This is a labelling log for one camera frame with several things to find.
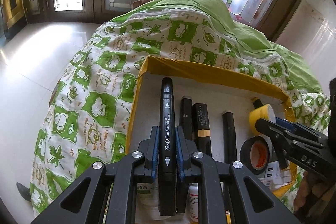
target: marker with gold band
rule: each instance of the marker with gold band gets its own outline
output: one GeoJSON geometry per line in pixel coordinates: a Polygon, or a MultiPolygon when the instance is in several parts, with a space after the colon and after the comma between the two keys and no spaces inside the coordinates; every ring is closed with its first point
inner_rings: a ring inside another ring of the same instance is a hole
{"type": "Polygon", "coordinates": [[[192,108],[194,139],[202,153],[211,155],[208,108],[206,104],[194,104],[192,108]]]}

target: blue gripper pad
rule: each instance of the blue gripper pad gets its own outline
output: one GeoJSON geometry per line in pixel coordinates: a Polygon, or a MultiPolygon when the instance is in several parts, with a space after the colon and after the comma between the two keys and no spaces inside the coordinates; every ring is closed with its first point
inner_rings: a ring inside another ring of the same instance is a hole
{"type": "Polygon", "coordinates": [[[280,125],[281,127],[287,128],[292,133],[295,131],[295,127],[293,126],[291,122],[288,122],[284,119],[280,119],[278,117],[276,117],[275,119],[276,119],[276,124],[280,125]]]}
{"type": "Polygon", "coordinates": [[[177,168],[178,168],[178,173],[180,175],[180,179],[181,181],[184,181],[183,156],[182,156],[182,150],[181,150],[179,131],[177,127],[176,127],[176,162],[177,162],[177,168]]]}
{"type": "Polygon", "coordinates": [[[152,160],[152,179],[155,181],[156,172],[158,169],[158,158],[159,158],[159,127],[156,130],[155,142],[153,148],[153,160],[152,160]]]}

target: white bottle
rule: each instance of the white bottle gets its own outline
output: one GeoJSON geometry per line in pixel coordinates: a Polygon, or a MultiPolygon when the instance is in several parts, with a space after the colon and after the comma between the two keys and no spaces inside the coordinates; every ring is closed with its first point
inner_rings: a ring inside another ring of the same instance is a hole
{"type": "Polygon", "coordinates": [[[189,186],[189,211],[191,220],[198,222],[198,183],[189,186]]]}
{"type": "Polygon", "coordinates": [[[152,184],[138,183],[137,196],[150,219],[163,220],[170,218],[170,216],[160,216],[158,179],[152,184]]]}

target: black shoe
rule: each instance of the black shoe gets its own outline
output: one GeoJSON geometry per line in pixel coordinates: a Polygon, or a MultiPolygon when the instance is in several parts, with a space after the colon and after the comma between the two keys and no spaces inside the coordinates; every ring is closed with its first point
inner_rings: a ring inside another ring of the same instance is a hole
{"type": "Polygon", "coordinates": [[[26,186],[22,185],[21,183],[17,182],[16,187],[20,193],[20,195],[27,201],[31,202],[32,197],[30,195],[30,190],[26,186]]]}

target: metal screw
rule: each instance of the metal screw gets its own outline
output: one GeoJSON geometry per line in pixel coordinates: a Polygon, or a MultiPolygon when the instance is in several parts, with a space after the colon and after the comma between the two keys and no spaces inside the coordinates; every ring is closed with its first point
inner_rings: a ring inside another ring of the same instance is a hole
{"type": "Polygon", "coordinates": [[[100,168],[103,167],[103,163],[100,162],[100,161],[96,161],[96,162],[92,165],[92,167],[93,167],[94,169],[100,169],[100,168]]]}
{"type": "Polygon", "coordinates": [[[236,169],[240,169],[243,167],[243,164],[240,162],[240,161],[234,161],[232,163],[233,167],[236,168],[236,169]]]}
{"type": "Polygon", "coordinates": [[[197,158],[197,159],[200,159],[200,158],[203,158],[203,153],[202,152],[199,152],[199,151],[197,151],[197,152],[194,152],[194,157],[195,158],[197,158]]]}
{"type": "Polygon", "coordinates": [[[140,152],[140,151],[134,151],[133,153],[132,153],[132,157],[133,158],[140,158],[140,157],[142,157],[142,152],[140,152]]]}

